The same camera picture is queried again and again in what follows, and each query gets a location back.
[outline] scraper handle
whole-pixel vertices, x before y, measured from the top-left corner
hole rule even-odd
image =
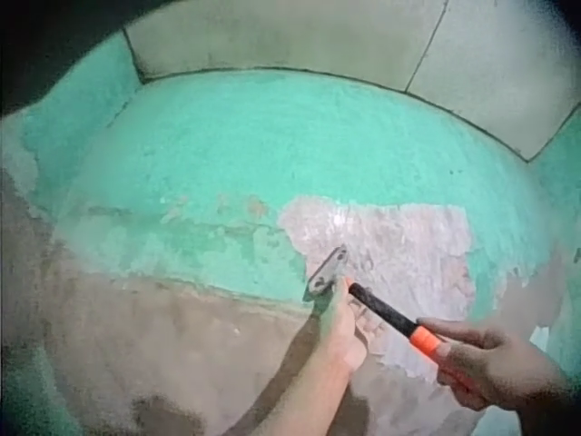
[[[409,342],[439,366],[441,371],[453,377],[476,395],[480,395],[474,382],[467,375],[454,371],[451,368],[447,368],[446,363],[438,356],[436,350],[443,342],[438,336],[426,327],[417,325],[415,322],[399,313],[396,309],[373,295],[371,291],[365,289],[359,283],[353,282],[351,279],[348,279],[347,283],[351,295],[379,315],[383,321],[387,322],[398,332],[406,336],[409,339]]]
[[[428,356],[439,368],[442,372],[445,372],[447,375],[453,377],[457,380],[460,384],[462,384],[468,390],[478,394],[478,390],[472,381],[467,375],[463,374],[462,372],[454,371],[447,367],[446,363],[443,361],[441,357],[436,353],[438,347],[443,343],[438,336],[432,333],[423,325],[419,325],[416,330],[412,333],[409,337],[409,343],[411,343],[414,347]]]

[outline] hand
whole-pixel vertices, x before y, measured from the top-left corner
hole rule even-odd
[[[495,404],[505,410],[523,411],[565,395],[566,376],[530,342],[468,322],[418,322],[435,334],[460,341],[444,342],[437,353],[444,362],[440,366],[466,374],[483,397],[438,370],[438,382],[449,386],[462,406],[479,411]]]
[[[354,372],[365,361],[369,343],[377,339],[386,326],[381,322],[378,325],[365,315],[367,308],[349,295],[349,285],[343,278],[334,285],[330,304],[321,315],[318,349]]]

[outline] left hand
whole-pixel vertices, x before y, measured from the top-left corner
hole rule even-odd
[[[383,322],[374,321],[372,312],[349,294],[348,279],[335,283],[329,306],[321,315],[319,349],[332,359],[344,363],[355,372],[365,361],[369,344],[387,328]]]

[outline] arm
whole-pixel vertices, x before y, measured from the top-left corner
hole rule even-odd
[[[256,436],[324,435],[350,380],[345,362],[318,349],[284,392]]]
[[[351,374],[365,360],[368,343],[385,329],[362,316],[344,280],[321,315],[321,340],[302,371],[253,436],[327,434]],[[356,336],[356,329],[361,333]]]

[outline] right hand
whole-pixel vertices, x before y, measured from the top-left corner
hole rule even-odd
[[[523,411],[566,395],[567,380],[559,367],[535,345],[494,327],[469,322],[418,320],[435,334],[458,342],[443,342],[437,349],[442,362],[438,382],[449,386],[458,402],[475,411],[490,404],[508,411]],[[480,395],[467,390],[446,372],[462,372]]]

